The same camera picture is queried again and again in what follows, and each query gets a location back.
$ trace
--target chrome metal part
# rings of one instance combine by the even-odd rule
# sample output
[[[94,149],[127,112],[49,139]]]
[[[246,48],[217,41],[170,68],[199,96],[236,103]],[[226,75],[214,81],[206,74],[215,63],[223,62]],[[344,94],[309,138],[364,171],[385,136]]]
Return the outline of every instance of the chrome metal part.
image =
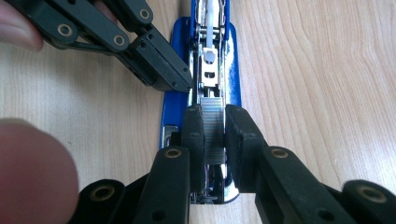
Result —
[[[193,193],[193,203],[227,203],[238,194],[228,165],[224,146],[225,95],[224,68],[225,17],[224,0],[197,0],[196,39],[191,42],[190,62],[194,89],[190,102],[200,104],[205,133],[205,190]]]

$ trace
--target human finger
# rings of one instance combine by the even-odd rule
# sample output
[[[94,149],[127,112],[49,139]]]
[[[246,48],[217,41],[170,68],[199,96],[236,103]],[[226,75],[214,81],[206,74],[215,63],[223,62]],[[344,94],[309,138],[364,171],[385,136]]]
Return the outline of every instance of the human finger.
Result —
[[[19,120],[0,120],[0,223],[66,223],[78,203],[67,150]]]
[[[4,0],[0,0],[0,41],[33,51],[43,48],[43,38],[33,24]]]

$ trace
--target wood grain surface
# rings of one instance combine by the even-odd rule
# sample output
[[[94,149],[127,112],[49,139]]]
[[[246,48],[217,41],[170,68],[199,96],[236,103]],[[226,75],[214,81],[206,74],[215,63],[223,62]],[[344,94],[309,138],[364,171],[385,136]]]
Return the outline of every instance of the wood grain surface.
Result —
[[[188,0],[148,0],[170,37]],[[293,150],[323,183],[367,179],[396,193],[396,3],[233,1],[243,107],[270,145]],[[0,117],[26,119],[73,155],[80,187],[146,174],[163,94],[104,55],[0,44]],[[260,223],[254,195],[192,206],[190,223]]]

